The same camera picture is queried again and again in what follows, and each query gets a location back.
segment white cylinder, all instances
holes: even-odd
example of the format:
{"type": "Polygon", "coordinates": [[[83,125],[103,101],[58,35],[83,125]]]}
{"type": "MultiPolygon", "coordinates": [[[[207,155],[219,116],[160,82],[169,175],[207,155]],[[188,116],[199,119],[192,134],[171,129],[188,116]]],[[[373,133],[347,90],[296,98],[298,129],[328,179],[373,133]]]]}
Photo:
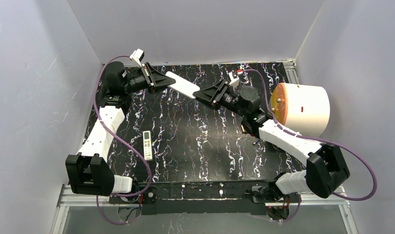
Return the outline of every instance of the white cylinder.
{"type": "Polygon", "coordinates": [[[330,101],[324,88],[280,83],[271,99],[277,120],[286,127],[310,137],[327,127],[330,101]]]}

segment gray wall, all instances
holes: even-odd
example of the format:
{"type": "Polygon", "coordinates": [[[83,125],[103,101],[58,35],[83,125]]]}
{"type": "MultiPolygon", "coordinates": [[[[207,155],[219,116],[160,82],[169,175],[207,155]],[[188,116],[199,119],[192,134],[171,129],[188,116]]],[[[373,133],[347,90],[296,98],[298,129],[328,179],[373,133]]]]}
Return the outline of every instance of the gray wall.
{"type": "Polygon", "coordinates": [[[198,64],[294,58],[324,0],[68,2],[103,63],[141,48],[152,64],[198,64]]]}
{"type": "MultiPolygon", "coordinates": [[[[323,86],[331,116],[325,138],[361,153],[378,191],[352,202],[360,233],[395,233],[395,0],[328,0],[297,59],[303,84],[323,86]]],[[[371,189],[369,173],[345,155],[348,195],[371,189]]]]}
{"type": "Polygon", "coordinates": [[[101,63],[66,0],[0,0],[0,233],[49,233],[101,63]]]}

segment black marble surface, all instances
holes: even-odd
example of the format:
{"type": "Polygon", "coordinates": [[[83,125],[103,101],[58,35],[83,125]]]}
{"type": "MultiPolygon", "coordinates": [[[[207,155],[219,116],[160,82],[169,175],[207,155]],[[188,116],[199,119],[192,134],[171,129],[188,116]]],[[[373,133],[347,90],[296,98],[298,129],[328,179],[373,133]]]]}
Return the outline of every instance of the black marble surface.
{"type": "MultiPolygon", "coordinates": [[[[201,88],[212,86],[220,78],[228,79],[227,71],[257,69],[269,86],[268,98],[278,83],[288,82],[280,62],[155,68],[164,74],[172,71],[201,88]]],[[[258,88],[262,96],[262,83],[256,73],[242,75],[236,92],[243,85],[258,88]]],[[[92,111],[86,138],[96,119],[92,111]]],[[[241,117],[224,108],[210,110],[172,89],[158,94],[141,91],[133,94],[129,113],[117,134],[142,153],[142,131],[151,131],[154,160],[149,165],[154,182],[271,179],[282,171],[304,168],[275,145],[261,141],[253,146],[256,139],[241,133],[240,121],[241,117]]],[[[108,164],[117,175],[135,176],[139,181],[148,179],[141,160],[115,139],[108,164]]]]}

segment remote control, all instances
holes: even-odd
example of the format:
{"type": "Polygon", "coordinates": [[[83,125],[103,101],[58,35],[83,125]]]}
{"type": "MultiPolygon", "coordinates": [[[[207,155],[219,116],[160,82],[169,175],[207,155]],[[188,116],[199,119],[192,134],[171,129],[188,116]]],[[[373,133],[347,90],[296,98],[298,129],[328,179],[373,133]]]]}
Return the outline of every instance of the remote control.
{"type": "Polygon", "coordinates": [[[146,161],[151,161],[153,160],[153,154],[152,154],[152,142],[151,142],[151,137],[150,137],[150,131],[144,131],[143,132],[143,157],[144,160],[146,161]]]}

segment white plastic bracket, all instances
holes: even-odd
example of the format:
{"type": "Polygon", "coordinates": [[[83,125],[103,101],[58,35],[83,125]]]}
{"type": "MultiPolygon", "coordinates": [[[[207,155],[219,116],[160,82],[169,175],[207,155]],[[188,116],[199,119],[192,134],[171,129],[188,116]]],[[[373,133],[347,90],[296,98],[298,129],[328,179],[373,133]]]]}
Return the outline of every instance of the white plastic bracket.
{"type": "Polygon", "coordinates": [[[169,85],[169,88],[178,91],[179,93],[187,96],[190,99],[195,99],[193,93],[199,91],[199,86],[192,82],[183,79],[182,77],[174,74],[173,72],[166,72],[166,76],[176,80],[176,83],[169,85]]]}
{"type": "Polygon", "coordinates": [[[126,194],[131,192],[133,179],[127,176],[114,175],[112,194],[126,194]]]}
{"type": "Polygon", "coordinates": [[[143,58],[143,56],[144,56],[144,51],[137,49],[130,55],[130,60],[134,61],[135,63],[137,63],[139,67],[141,67],[140,61],[143,58]]]}
{"type": "Polygon", "coordinates": [[[81,153],[82,156],[99,154],[99,157],[102,157],[107,162],[108,151],[114,137],[103,128],[101,121],[113,133],[116,133],[124,120],[124,113],[121,108],[105,106],[100,108],[100,116],[102,120],[97,119],[90,135],[77,153],[81,153]]]}
{"type": "MultiPolygon", "coordinates": [[[[287,131],[299,135],[299,133],[285,126],[282,127],[287,131]]],[[[304,165],[307,164],[308,154],[311,152],[315,153],[321,148],[319,141],[301,139],[285,133],[272,119],[266,121],[259,129],[259,138],[283,149],[304,165]]]]}
{"type": "Polygon", "coordinates": [[[285,173],[277,181],[276,186],[283,194],[310,192],[305,176],[307,171],[285,173]]]}
{"type": "Polygon", "coordinates": [[[233,88],[236,88],[239,85],[239,77],[237,76],[236,78],[234,78],[232,72],[229,72],[228,75],[229,75],[229,79],[231,80],[231,83],[229,85],[232,86],[233,88]]]}

